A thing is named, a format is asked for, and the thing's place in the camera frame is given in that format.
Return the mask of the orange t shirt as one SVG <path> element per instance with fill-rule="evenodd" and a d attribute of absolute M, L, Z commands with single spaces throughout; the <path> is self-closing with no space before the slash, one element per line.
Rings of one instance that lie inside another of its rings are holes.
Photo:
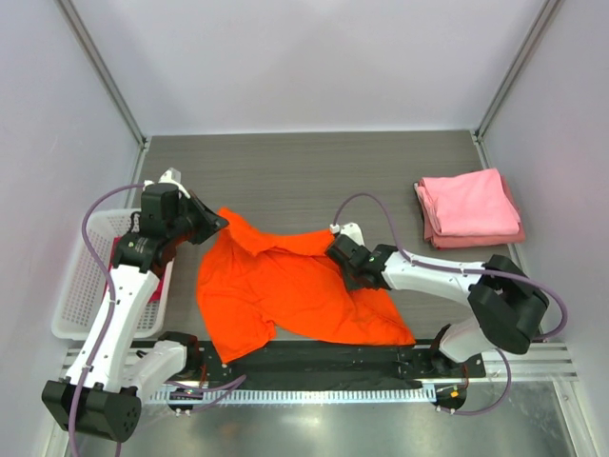
<path fill-rule="evenodd" d="M 410 346 L 415 337 L 384 290 L 350 291 L 326 256 L 327 230 L 262 232 L 237 212 L 203 256 L 195 296 L 223 363 L 262 348 L 278 328 L 322 342 Z"/>

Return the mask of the salmon pink shirt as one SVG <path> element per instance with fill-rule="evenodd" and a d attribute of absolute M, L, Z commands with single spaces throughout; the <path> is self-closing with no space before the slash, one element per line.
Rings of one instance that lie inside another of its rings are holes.
<path fill-rule="evenodd" d="M 501 179 L 503 182 L 503 189 L 507 195 L 507 198 L 510 200 L 512 205 L 515 207 L 516 211 L 518 211 L 515 203 L 513 202 L 513 197 L 512 197 L 510 188 L 507 184 L 507 181 L 505 180 L 505 178 L 503 176 L 501 177 Z M 421 201 L 420 197 L 418 196 L 418 193 L 417 193 L 418 183 L 415 186 L 415 191 L 416 191 L 418 200 L 419 200 L 419 202 L 421 204 L 421 208 L 422 208 L 423 238 L 425 241 L 429 242 L 434 248 L 446 249 L 446 248 L 488 247 L 488 246 L 520 243 L 525 239 L 525 232 L 524 232 L 522 221 L 520 222 L 520 231 L 515 235 L 509 235 L 509 236 L 444 236 L 444 235 L 438 234 L 432 228 L 429 217 L 426 213 L 426 210 L 422 205 L 422 201 Z"/>

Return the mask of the light pink shirt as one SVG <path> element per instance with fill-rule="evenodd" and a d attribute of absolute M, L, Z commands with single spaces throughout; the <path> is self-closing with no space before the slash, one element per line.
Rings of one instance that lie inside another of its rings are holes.
<path fill-rule="evenodd" d="M 440 235 L 509 236 L 520 231 L 520 216 L 496 169 L 423 177 L 417 193 L 432 228 Z"/>

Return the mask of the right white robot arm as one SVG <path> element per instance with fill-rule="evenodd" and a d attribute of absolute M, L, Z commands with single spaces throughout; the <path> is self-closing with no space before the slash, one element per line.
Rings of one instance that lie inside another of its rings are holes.
<path fill-rule="evenodd" d="M 339 234 L 325 255 L 339 267 L 349 290 L 411 290 L 471 309 L 463 322 L 442 327 L 430 346 L 429 365 L 444 377 L 490 349 L 526 353 L 549 306 L 540 287 L 498 254 L 482 263 L 458 263 L 405 255 L 391 245 L 370 250 Z"/>

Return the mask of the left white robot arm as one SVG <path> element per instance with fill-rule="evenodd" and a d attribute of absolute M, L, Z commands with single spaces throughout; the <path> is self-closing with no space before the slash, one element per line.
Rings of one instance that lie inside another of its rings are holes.
<path fill-rule="evenodd" d="M 172 178 L 146 181 L 140 188 L 138 226 L 120 238 L 109 260 L 93 247 L 88 226 L 81 226 L 84 245 L 104 276 L 104 295 L 66 376 L 47 381 L 42 391 L 43 404 L 69 435 L 73 455 L 79 433 L 123 444 L 152 393 L 176 375 L 195 378 L 203 366 L 197 338 L 171 331 L 133 366 L 125 366 L 139 319 L 177 248 L 184 242 L 201 245 L 228 226 Z"/>

